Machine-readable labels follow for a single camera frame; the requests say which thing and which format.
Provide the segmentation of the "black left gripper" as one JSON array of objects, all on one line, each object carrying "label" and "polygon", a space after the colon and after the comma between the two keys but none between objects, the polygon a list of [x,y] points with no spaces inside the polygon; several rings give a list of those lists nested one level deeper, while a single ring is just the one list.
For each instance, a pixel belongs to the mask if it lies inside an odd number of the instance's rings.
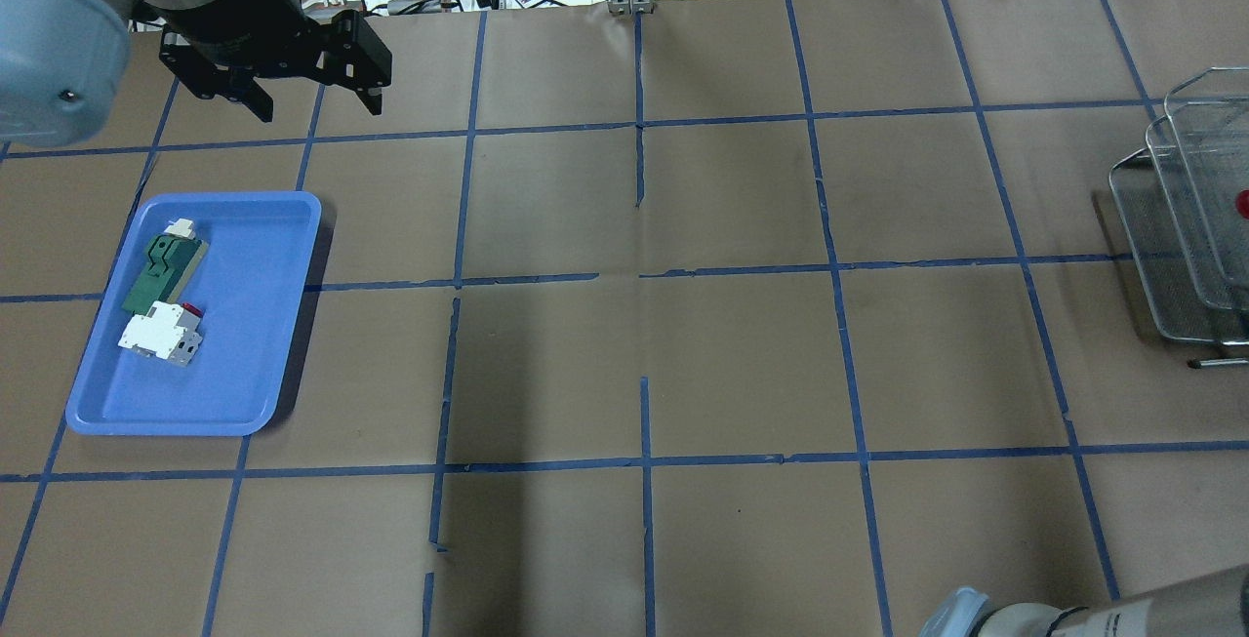
[{"label": "black left gripper", "polygon": [[196,97],[219,95],[274,120],[274,99],[256,77],[309,77],[348,89],[371,116],[383,112],[393,57],[361,11],[330,29],[287,0],[219,0],[196,9],[160,9],[160,59]]}]

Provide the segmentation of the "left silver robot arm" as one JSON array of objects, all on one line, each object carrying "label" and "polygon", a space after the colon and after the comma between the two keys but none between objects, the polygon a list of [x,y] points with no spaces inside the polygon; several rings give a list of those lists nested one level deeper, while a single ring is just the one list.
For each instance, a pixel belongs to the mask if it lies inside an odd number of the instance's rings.
[{"label": "left silver robot arm", "polygon": [[392,54],[360,10],[316,20],[300,0],[2,0],[2,140],[64,147],[97,135],[144,12],[161,22],[161,62],[196,97],[269,122],[262,80],[307,77],[383,112]]}]

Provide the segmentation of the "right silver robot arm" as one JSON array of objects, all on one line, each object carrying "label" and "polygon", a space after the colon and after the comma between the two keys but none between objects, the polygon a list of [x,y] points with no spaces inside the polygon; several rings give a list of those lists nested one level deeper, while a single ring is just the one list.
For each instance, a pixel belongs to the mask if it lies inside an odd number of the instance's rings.
[{"label": "right silver robot arm", "polygon": [[1222,570],[1110,603],[1057,610],[995,606],[968,585],[950,592],[919,636],[1245,636],[1248,566]]}]

